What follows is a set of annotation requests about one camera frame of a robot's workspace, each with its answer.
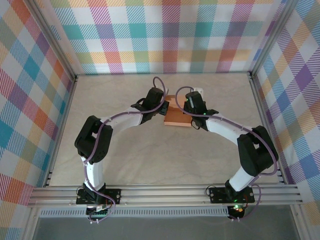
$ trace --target metal bar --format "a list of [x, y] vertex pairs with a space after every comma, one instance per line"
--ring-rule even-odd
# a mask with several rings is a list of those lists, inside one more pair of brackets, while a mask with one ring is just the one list
[[274, 24], [274, 27], [270, 33], [270, 36], [268, 37], [264, 48], [261, 51], [261, 54], [259, 55], [255, 65], [252, 69], [252, 75], [255, 77], [262, 67], [262, 65], [265, 63], [271, 49], [273, 48], [274, 44], [277, 42], [278, 37], [280, 36], [282, 30], [284, 29], [291, 13], [295, 9], [297, 3], [299, 0], [289, 0], [287, 1], [286, 5], [284, 6], [284, 9], [282, 13], [280, 14], [279, 19]]
[[53, 51], [55, 52], [57, 58], [59, 59], [60, 63], [62, 64], [63, 68], [68, 73], [71, 79], [76, 78], [76, 73], [74, 72], [69, 60], [64, 54], [64, 51], [60, 47], [58, 40], [56, 39], [55, 35], [53, 34], [49, 24], [47, 23], [45, 17], [42, 14], [42, 11], [35, 0], [23, 0], [25, 5], [28, 7], [29, 11], [33, 15], [34, 19], [38, 23], [43, 35], [47, 39], [49, 45], [52, 47]]
[[62, 122], [61, 122], [61, 127], [60, 127], [58, 135], [57, 135], [57, 139], [56, 139], [56, 142], [55, 142], [54, 150], [53, 150], [53, 152], [51, 154], [51, 157], [49, 159], [49, 165], [48, 165], [48, 167], [46, 169], [46, 172], [45, 172], [45, 179], [43, 180], [43, 183], [42, 183], [43, 187], [46, 187], [48, 177], [51, 174], [52, 170], [54, 169], [54, 166], [55, 166], [55, 163], [56, 163], [58, 151], [59, 151], [61, 140], [62, 140], [64, 131], [65, 131], [65, 127], [66, 127], [69, 111], [70, 111], [70, 108], [71, 108], [72, 100], [73, 100], [74, 95], [75, 95], [76, 86], [77, 86], [77, 81], [73, 82], [72, 86], [71, 86], [70, 96], [69, 96], [68, 102], [66, 104], [65, 111], [63, 113], [63, 119], [62, 119]]
[[314, 234], [314, 231], [311, 230], [310, 224], [307, 223], [308, 221], [303, 207], [301, 205], [292, 205], [291, 211], [300, 238], [303, 240], [319, 239], [319, 237]]
[[[194, 185], [113, 185], [108, 188], [122, 189], [121, 201], [117, 207], [195, 207], [230, 206], [232, 204], [211, 204], [205, 189], [208, 184]], [[76, 205], [78, 186], [35, 188], [29, 207], [83, 207]], [[302, 202], [296, 185], [261, 184], [261, 205], [292, 205]], [[253, 187], [255, 199], [258, 188]]]
[[21, 239], [22, 240], [30, 240], [33, 239], [34, 237], [34, 233], [37, 227], [37, 223], [38, 223], [38, 218], [39, 218], [39, 214], [40, 214], [40, 209], [35, 207], [32, 208], [31, 213], [29, 215], [29, 219], [27, 221], [26, 227], [23, 230], [23, 234]]

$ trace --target gray floor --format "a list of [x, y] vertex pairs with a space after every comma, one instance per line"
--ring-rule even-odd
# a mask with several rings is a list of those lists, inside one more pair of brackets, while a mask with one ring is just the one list
[[297, 240], [289, 206], [259, 206], [241, 222], [227, 217], [40, 218], [33, 240]]

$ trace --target plaid wall panel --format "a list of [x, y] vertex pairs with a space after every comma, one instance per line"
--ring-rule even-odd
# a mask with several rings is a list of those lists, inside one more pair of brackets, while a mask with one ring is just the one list
[[79, 74], [247, 72], [286, 0], [37, 0]]
[[256, 83], [289, 182], [320, 236], [320, 1], [300, 0]]
[[0, 0], [0, 240], [18, 239], [72, 81], [23, 0]]

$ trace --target black mounting bracket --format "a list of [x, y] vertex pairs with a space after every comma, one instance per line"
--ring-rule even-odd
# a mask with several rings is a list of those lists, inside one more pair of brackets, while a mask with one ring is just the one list
[[[104, 195], [109, 196], [115, 201], [115, 204], [120, 204], [121, 199], [121, 189], [111, 188], [107, 189], [106, 184], [98, 191]], [[105, 199], [103, 196], [91, 191], [85, 184], [83, 184], [83, 188], [80, 188], [77, 191], [77, 199], [75, 204], [77, 205], [100, 205], [100, 204], [108, 204], [111, 205], [112, 202], [109, 199]]]
[[[197, 115], [214, 115], [219, 112], [214, 109], [207, 109], [206, 102], [203, 101], [201, 94], [198, 91], [192, 91], [185, 95], [186, 101], [184, 102], [183, 110], [191, 114]], [[198, 127], [197, 130], [202, 128], [208, 131], [206, 120], [209, 117], [192, 116], [192, 121]]]
[[[93, 134], [98, 133], [98, 130], [102, 125], [100, 120], [100, 118], [93, 115], [88, 117], [77, 136], [74, 146], [77, 148], [78, 154], [81, 157], [85, 157], [87, 159], [91, 155], [96, 143], [96, 137], [93, 136]], [[97, 148], [93, 157], [89, 161], [91, 165], [100, 162], [107, 155], [112, 133], [113, 129], [111, 126], [104, 125], [102, 127]]]
[[210, 187], [209, 197], [212, 204], [252, 204], [255, 202], [254, 192], [248, 186], [237, 192], [232, 199], [227, 195], [225, 187]]
[[[252, 132], [260, 136], [260, 138], [265, 141], [274, 154], [275, 159], [278, 160], [279, 155], [266, 128], [263, 126], [257, 126], [252, 128]], [[253, 134], [241, 134], [237, 138], [237, 145], [241, 167], [250, 176], [256, 177], [263, 170], [270, 168], [274, 164], [267, 148]]]
[[[164, 92], [161, 89], [152, 87], [146, 97], [141, 98], [135, 104], [131, 105], [131, 107], [138, 109], [141, 112], [155, 109], [161, 103], [161, 99], [163, 96]], [[144, 113], [140, 124], [144, 124], [145, 122], [149, 121], [156, 114], [165, 116], [167, 114], [168, 108], [169, 102], [164, 101], [162, 106], [158, 108], [158, 110]]]

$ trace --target orange block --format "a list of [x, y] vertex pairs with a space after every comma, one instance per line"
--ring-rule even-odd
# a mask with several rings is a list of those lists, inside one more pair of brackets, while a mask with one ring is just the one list
[[[165, 100], [169, 102], [169, 108], [164, 117], [164, 125], [169, 126], [181, 126], [181, 127], [191, 127], [192, 117], [183, 114], [183, 112], [178, 108], [174, 95], [168, 95]], [[183, 108], [185, 104], [186, 97], [184, 95], [178, 95], [178, 103]]]

